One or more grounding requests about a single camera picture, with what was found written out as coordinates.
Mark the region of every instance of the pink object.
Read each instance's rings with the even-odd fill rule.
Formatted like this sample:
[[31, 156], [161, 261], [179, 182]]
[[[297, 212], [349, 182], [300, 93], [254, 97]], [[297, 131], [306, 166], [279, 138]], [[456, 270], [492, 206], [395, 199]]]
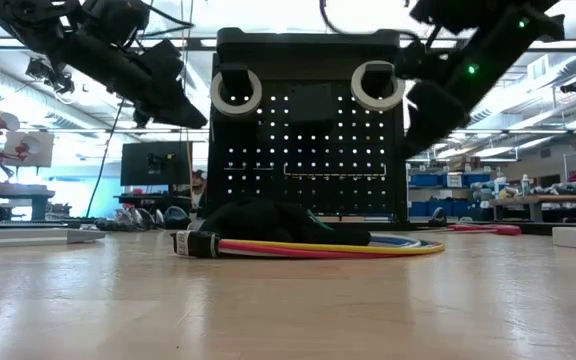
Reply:
[[233, 241], [220, 242], [220, 249], [232, 249], [239, 251], [252, 251], [263, 254], [273, 254], [288, 256], [301, 259], [381, 259], [401, 256], [399, 254], [364, 254], [364, 253], [347, 253], [333, 251], [310, 251], [300, 249], [285, 249], [270, 246], [257, 246], [248, 244], [235, 244]]
[[515, 225], [455, 224], [449, 225], [448, 228], [452, 231], [470, 234], [495, 233], [499, 235], [521, 235], [521, 228]]

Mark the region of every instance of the yellow cable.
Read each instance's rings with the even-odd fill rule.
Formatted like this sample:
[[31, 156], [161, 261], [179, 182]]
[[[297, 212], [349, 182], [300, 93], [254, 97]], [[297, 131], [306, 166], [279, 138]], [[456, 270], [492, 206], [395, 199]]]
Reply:
[[398, 248], [386, 246], [353, 246], [353, 245], [321, 245], [321, 244], [301, 244], [301, 243], [282, 243], [273, 241], [256, 241], [256, 240], [234, 240], [221, 239], [221, 241], [234, 242], [239, 244], [269, 246], [287, 249], [299, 249], [310, 251], [337, 251], [362, 254], [400, 254], [400, 255], [424, 255], [434, 254], [444, 251], [444, 244], [435, 244], [435, 246], [421, 248]]

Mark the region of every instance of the bottle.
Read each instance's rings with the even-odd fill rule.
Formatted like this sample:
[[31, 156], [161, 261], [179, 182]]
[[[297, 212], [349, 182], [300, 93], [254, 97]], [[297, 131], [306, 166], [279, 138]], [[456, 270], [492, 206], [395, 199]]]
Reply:
[[526, 174], [521, 178], [521, 194], [523, 196], [530, 195], [530, 179]]

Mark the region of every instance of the green led light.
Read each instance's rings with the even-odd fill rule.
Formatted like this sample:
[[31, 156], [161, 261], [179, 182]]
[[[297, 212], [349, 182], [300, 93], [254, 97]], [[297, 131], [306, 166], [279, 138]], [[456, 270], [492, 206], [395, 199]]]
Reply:
[[470, 75], [475, 75], [477, 73], [478, 69], [479, 69], [479, 66], [477, 66], [477, 64], [472, 64], [472, 65], [468, 65], [468, 67], [466, 68], [466, 71], [468, 71], [468, 74], [470, 74]]

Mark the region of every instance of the black cloth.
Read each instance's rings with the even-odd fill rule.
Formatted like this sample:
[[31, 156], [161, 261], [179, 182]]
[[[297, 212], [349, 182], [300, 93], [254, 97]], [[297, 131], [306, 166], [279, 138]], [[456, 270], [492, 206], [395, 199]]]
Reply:
[[201, 226], [223, 239], [278, 241], [306, 244], [368, 245], [364, 230], [327, 230], [296, 204], [246, 199], [226, 204]]

